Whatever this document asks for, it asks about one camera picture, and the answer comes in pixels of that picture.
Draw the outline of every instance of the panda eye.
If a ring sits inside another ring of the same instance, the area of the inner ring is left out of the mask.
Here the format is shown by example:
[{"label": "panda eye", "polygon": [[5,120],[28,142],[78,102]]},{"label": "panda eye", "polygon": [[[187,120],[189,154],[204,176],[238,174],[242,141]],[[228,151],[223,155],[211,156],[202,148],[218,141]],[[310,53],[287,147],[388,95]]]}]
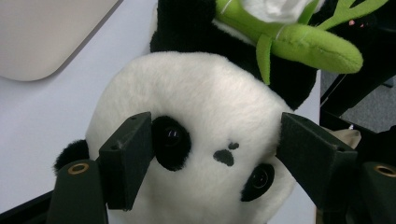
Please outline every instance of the panda eye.
[{"label": "panda eye", "polygon": [[251,202],[261,197],[274,182],[274,167],[270,164],[260,164],[254,168],[244,189],[242,190],[242,202]]},{"label": "panda eye", "polygon": [[182,169],[191,150],[187,130],[167,116],[156,118],[151,129],[152,145],[160,165],[170,171]]}]

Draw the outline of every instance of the gray floor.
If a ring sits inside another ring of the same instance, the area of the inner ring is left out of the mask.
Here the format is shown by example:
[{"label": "gray floor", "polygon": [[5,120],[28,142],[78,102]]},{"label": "gray floor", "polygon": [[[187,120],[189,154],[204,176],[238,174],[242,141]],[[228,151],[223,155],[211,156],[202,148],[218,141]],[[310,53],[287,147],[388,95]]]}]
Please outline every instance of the gray floor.
[{"label": "gray floor", "polygon": [[[325,73],[321,76],[321,94],[335,79],[335,74]],[[341,118],[376,133],[387,131],[391,126],[396,125],[396,86],[393,88],[379,86]]]}]

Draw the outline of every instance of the panda plush toy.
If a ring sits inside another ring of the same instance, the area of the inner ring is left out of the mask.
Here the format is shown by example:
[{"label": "panda plush toy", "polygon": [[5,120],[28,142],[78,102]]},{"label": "panda plush toy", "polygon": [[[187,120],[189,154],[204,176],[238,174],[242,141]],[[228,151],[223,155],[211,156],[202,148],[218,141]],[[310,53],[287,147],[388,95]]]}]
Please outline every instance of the panda plush toy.
[{"label": "panda plush toy", "polygon": [[[310,1],[301,2],[285,22]],[[214,0],[160,0],[153,53],[113,77],[86,139],[55,162],[59,171],[71,161],[96,160],[126,119],[151,113],[156,156],[133,210],[109,210],[110,223],[262,224],[290,195],[295,180],[276,158],[280,119],[307,97],[316,69],[271,55],[265,85],[253,45],[223,32],[229,28],[214,24],[215,14]]]}]

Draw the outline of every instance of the white table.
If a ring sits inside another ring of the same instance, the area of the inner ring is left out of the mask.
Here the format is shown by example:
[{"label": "white table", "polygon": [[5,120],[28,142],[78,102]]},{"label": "white table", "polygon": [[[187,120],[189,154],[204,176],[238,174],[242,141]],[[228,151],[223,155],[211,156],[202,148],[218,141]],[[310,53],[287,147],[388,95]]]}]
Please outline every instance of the white table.
[{"label": "white table", "polygon": [[[106,84],[133,58],[149,52],[155,3],[122,2],[57,75],[34,82],[0,77],[0,213],[53,189],[56,157],[70,142],[85,138]],[[318,122],[318,110],[317,81],[298,114]],[[270,223],[314,223],[314,205],[298,187]]]}]

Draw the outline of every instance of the panda face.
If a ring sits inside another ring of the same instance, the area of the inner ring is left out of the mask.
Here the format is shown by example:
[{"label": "panda face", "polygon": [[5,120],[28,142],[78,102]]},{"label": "panda face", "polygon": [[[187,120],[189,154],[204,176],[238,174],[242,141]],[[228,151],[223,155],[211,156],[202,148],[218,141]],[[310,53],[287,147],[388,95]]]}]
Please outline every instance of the panda face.
[{"label": "panda face", "polygon": [[150,111],[151,162],[133,210],[110,222],[264,223],[294,180],[275,157],[281,98],[207,53],[132,61],[105,89],[87,131],[90,157],[128,117]]}]

